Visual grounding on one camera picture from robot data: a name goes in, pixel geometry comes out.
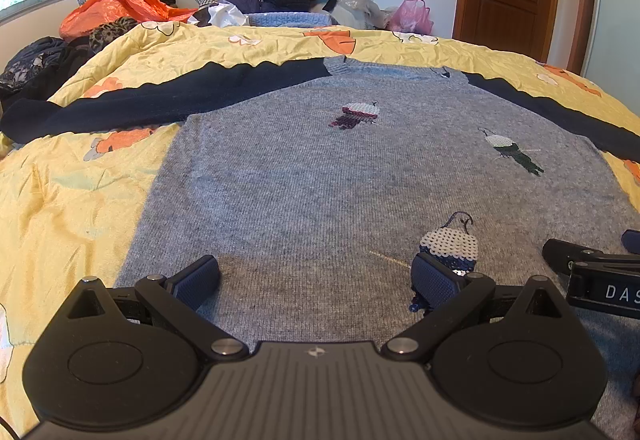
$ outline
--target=cable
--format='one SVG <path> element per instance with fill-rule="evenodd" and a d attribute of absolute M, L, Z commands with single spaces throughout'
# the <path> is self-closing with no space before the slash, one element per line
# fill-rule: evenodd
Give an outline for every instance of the cable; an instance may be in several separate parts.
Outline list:
<path fill-rule="evenodd" d="M 20 440 L 20 437 L 18 436 L 18 434 L 14 431 L 14 428 L 12 428 L 7 421 L 2 418 L 0 416 L 0 425 L 2 427 L 4 427 L 6 429 L 6 431 L 9 433 L 9 435 L 11 435 L 11 438 L 13 438 L 14 440 Z"/>

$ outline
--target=white plastic bag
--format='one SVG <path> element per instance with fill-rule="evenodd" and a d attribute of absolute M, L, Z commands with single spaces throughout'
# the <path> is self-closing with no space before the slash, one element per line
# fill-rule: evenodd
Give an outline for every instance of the white plastic bag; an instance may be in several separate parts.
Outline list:
<path fill-rule="evenodd" d="M 197 27 L 239 27 L 249 25 L 249 18 L 226 0 L 216 0 L 193 13 L 187 23 Z"/>
<path fill-rule="evenodd" d="M 343 26 L 354 29 L 383 29 L 385 15 L 373 0 L 338 0 L 331 12 Z"/>

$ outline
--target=pink plastic bag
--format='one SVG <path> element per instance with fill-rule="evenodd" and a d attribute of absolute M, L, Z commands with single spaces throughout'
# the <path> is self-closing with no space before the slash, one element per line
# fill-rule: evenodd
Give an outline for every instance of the pink plastic bag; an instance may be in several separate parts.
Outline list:
<path fill-rule="evenodd" d="M 424 0 L 405 0 L 391 17 L 386 28 L 394 32 L 413 32 L 430 36 L 433 22 L 429 19 L 429 10 Z"/>

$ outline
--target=screw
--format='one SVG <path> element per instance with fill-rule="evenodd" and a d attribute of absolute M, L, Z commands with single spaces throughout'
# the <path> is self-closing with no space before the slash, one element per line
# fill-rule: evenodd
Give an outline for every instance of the screw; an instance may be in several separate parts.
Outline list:
<path fill-rule="evenodd" d="M 218 355 L 224 356 L 239 354 L 242 351 L 242 348 L 244 348 L 244 344 L 233 337 L 218 339 L 211 343 L 211 350 Z"/>
<path fill-rule="evenodd" d="M 395 354 L 411 354 L 418 349 L 418 346 L 418 341 L 411 337 L 395 337 L 386 344 L 386 347 Z"/>

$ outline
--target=yellow comforter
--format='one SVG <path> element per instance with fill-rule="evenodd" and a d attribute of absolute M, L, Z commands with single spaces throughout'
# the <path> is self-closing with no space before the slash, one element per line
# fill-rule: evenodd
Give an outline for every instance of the yellow comforter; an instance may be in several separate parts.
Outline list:
<path fill-rule="evenodd" d="M 138 26 L 111 43 L 50 100 L 66 106 L 81 96 L 161 83 L 209 61 L 231 67 L 348 54 L 360 61 L 503 77 L 532 96 L 553 98 L 640 135 L 640 118 L 594 84 L 519 54 L 348 27 L 331 27 L 339 32 L 327 37 L 304 29 L 145 25 L 150 28 Z M 178 128 L 65 133 L 14 150 L 0 135 L 0 416 L 18 434 L 36 423 L 22 389 L 31 345 L 82 276 L 94 274 L 111 286 Z M 638 165 L 604 156 L 640 210 Z"/>

